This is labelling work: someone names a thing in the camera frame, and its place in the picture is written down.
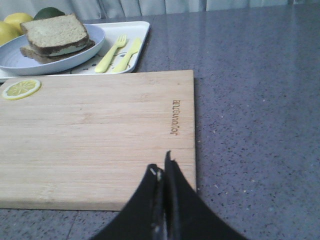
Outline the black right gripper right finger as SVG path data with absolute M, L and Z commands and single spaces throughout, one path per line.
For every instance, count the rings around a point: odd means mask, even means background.
M 244 240 L 202 201 L 168 151 L 164 161 L 164 193 L 170 240 Z

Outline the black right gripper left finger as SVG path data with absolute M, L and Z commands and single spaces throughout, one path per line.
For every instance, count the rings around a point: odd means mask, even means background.
M 162 240 L 164 238 L 163 170 L 149 164 L 124 208 L 93 240 Z

